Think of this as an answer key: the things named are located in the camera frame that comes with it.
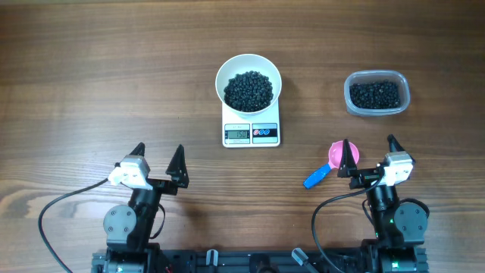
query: white bowl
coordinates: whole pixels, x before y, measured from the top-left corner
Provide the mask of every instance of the white bowl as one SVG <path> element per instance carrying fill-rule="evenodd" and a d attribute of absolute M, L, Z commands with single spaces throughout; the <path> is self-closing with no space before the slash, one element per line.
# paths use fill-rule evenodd
<path fill-rule="evenodd" d="M 273 99 L 271 100 L 270 105 L 262 110 L 254 112 L 237 111 L 227 105 L 224 101 L 224 88 L 229 84 L 229 79 L 236 77 L 236 74 L 244 74 L 249 71 L 259 72 L 269 78 L 269 81 L 273 86 Z M 222 103 L 224 103 L 231 111 L 242 116 L 257 115 L 273 106 L 278 100 L 281 93 L 281 75 L 276 66 L 265 57 L 256 54 L 237 55 L 227 60 L 222 64 L 221 68 L 219 68 L 217 76 L 215 77 L 215 90 Z"/>

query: wood grain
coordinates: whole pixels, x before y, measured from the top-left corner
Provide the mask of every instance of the wood grain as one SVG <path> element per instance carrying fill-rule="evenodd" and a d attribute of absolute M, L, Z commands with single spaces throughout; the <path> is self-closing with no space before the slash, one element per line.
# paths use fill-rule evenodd
<path fill-rule="evenodd" d="M 303 180 L 348 137 L 369 168 L 394 133 L 417 159 L 399 195 L 427 203 L 432 272 L 485 271 L 485 4 L 463 1 L 183 1 L 0 7 L 0 271 L 61 272 L 36 219 L 55 197 L 106 177 L 139 141 L 161 177 L 177 144 L 191 182 L 163 196 L 165 249 L 315 249 L 310 220 L 348 193 Z M 280 69 L 282 145 L 225 149 L 217 69 L 241 53 Z M 400 115 L 346 112 L 354 71 L 391 69 L 411 86 Z M 104 214 L 130 191 L 105 185 L 45 216 L 61 258 L 88 272 Z M 325 246 L 373 230 L 358 196 L 321 211 Z"/>

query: blue handle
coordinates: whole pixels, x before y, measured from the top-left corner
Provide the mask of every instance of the blue handle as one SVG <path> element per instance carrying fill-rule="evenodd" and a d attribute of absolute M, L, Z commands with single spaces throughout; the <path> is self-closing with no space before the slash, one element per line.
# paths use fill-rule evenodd
<path fill-rule="evenodd" d="M 320 183 L 320 181 L 322 181 L 331 170 L 332 170 L 332 168 L 327 163 L 322 168 L 319 168 L 313 174 L 311 174 L 305 180 L 305 182 L 303 183 L 303 186 L 305 186 L 305 188 L 307 190 L 311 189 L 313 186 L 315 186 L 316 184 Z"/>

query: digital display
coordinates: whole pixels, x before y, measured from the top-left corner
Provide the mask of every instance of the digital display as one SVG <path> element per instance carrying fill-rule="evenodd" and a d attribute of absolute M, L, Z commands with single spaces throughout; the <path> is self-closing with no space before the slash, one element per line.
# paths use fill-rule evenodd
<path fill-rule="evenodd" d="M 247 130 L 241 130 L 241 131 L 230 130 L 230 131 L 227 131 L 227 138 L 230 138 L 230 139 L 248 139 L 249 138 L 249 131 L 247 131 Z"/>

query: plastic container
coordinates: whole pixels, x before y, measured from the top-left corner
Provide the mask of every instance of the plastic container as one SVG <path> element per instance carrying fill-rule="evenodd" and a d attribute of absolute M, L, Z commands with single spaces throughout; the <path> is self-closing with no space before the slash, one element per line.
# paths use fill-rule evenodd
<path fill-rule="evenodd" d="M 354 105 L 350 99 L 350 86 L 354 83 L 371 83 L 388 80 L 397 84 L 401 105 L 390 109 L 365 109 Z M 343 85 L 343 95 L 347 104 L 347 112 L 362 117 L 383 116 L 398 114 L 407 109 L 411 101 L 408 81 L 397 71 L 359 71 L 352 73 Z"/>
<path fill-rule="evenodd" d="M 248 71 L 257 71 L 265 75 L 273 85 L 273 99 L 271 100 L 270 105 L 259 111 L 237 111 L 227 105 L 224 101 L 224 88 L 229 84 L 229 79 L 234 78 L 236 74 L 244 74 Z M 281 75 L 276 66 L 263 56 L 256 54 L 237 55 L 227 60 L 222 64 L 221 68 L 219 68 L 217 76 L 215 77 L 215 90 L 222 103 L 224 103 L 231 111 L 236 112 L 240 116 L 258 115 L 266 109 L 269 109 L 278 100 L 281 93 Z"/>

